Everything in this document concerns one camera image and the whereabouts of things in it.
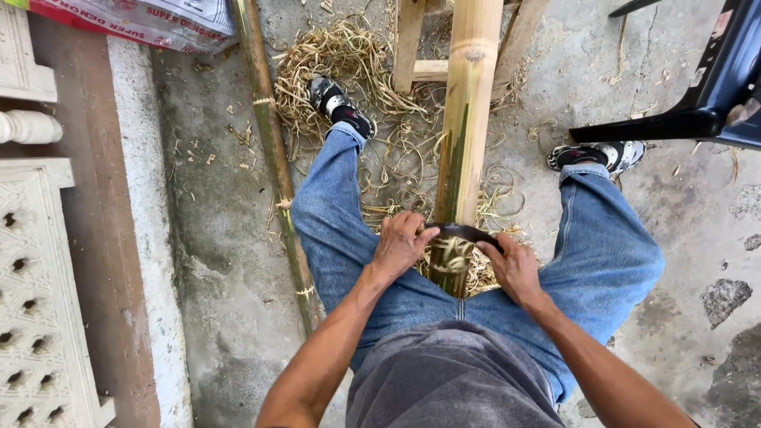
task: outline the stained concrete floor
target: stained concrete floor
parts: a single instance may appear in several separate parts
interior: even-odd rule
[[[342,13],[367,2],[335,3]],[[515,221],[544,260],[552,256],[561,215],[557,174],[546,168],[545,153],[564,141],[569,127],[673,106],[722,4],[666,0],[629,15],[622,79],[610,85],[619,72],[622,23],[607,13],[619,3],[552,0],[530,49],[522,103],[490,119],[491,143],[501,133],[506,138],[488,150],[485,167],[502,164],[521,176],[516,188],[525,209]],[[259,4],[265,34],[274,40],[292,40],[309,29],[309,20],[322,26],[334,19],[317,0],[305,7],[296,0]],[[385,8],[373,0],[366,10],[379,28]],[[287,260],[269,233],[276,225],[268,228],[272,190],[263,153],[225,132],[253,122],[244,65],[237,50],[216,58],[164,50],[153,60],[196,426],[249,426],[304,336]],[[213,70],[194,68],[198,63]],[[549,118],[558,125],[542,125]],[[529,127],[540,125],[534,141]],[[761,426],[761,292],[753,293],[761,278],[761,238],[754,237],[761,234],[761,153],[736,151],[733,180],[725,146],[702,143],[691,154],[692,141],[650,143],[647,158],[622,175],[621,185],[667,266],[614,335],[613,352],[703,427]],[[207,163],[210,154],[216,158]],[[722,305],[721,296],[742,304]],[[348,382],[323,426],[343,424]],[[567,426],[602,426],[579,390],[560,414]]]

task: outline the red and white bag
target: red and white bag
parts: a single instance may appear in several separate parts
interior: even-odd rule
[[[5,1],[72,27],[182,52],[218,53],[236,41],[227,0]]]

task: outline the sneaker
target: sneaker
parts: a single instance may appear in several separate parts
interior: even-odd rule
[[[562,171],[566,165],[593,161],[605,165],[611,174],[620,174],[637,165],[645,151],[647,146],[643,141],[561,145],[547,156],[547,164],[555,171]]]
[[[313,74],[307,89],[312,107],[329,117],[333,124],[346,122],[365,139],[375,135],[375,123],[359,111],[357,104],[328,75]]]

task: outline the man's left hand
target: man's left hand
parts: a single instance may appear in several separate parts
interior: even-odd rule
[[[403,211],[392,219],[386,217],[383,220],[380,242],[368,266],[386,286],[414,266],[427,243],[438,235],[439,228],[429,228],[416,235],[424,221],[422,214],[412,211]]]

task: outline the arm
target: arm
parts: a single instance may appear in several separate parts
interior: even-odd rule
[[[438,234],[438,228],[431,228],[416,237],[422,223],[422,215],[409,211],[383,221],[373,260],[275,380],[256,419],[257,428],[319,425],[378,299]]]
[[[600,422],[615,428],[695,428],[674,403],[645,378],[568,319],[539,284],[537,257],[507,234],[497,236],[505,255],[485,242],[502,289],[552,338]]]

